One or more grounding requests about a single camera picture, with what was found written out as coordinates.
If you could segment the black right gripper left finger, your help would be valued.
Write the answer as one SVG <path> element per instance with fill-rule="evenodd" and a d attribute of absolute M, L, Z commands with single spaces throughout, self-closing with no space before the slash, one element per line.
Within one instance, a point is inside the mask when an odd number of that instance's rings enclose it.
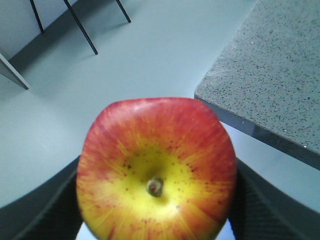
<path fill-rule="evenodd" d="M 1 207 L 2 240 L 74 240 L 83 223 L 76 196 L 79 159 Z"/>

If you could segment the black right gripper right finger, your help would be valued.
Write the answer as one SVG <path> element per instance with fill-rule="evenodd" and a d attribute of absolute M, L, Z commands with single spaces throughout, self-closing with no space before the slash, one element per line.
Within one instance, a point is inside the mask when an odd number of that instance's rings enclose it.
<path fill-rule="evenodd" d="M 228 220 L 237 240 L 318 240 L 320 214 L 237 160 Z"/>

